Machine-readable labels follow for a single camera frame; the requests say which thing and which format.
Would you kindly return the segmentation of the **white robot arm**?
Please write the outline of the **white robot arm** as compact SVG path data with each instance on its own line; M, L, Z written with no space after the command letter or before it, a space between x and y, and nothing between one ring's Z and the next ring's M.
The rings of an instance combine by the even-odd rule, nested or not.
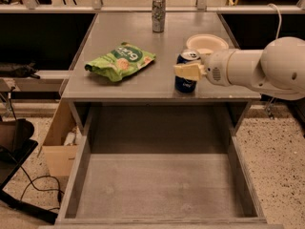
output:
M305 41L281 37L264 50L226 49L204 61L173 66L174 74L198 81L205 76L219 86L242 86L284 100L305 97Z

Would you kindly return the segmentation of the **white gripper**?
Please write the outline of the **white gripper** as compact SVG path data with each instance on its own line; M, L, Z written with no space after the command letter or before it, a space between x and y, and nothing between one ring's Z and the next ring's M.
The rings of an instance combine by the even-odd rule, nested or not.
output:
M207 79L214 85L231 86L228 65L231 56L235 52L236 49L213 52L206 57L204 66L199 63L174 65L174 74L192 81L199 81L206 75Z

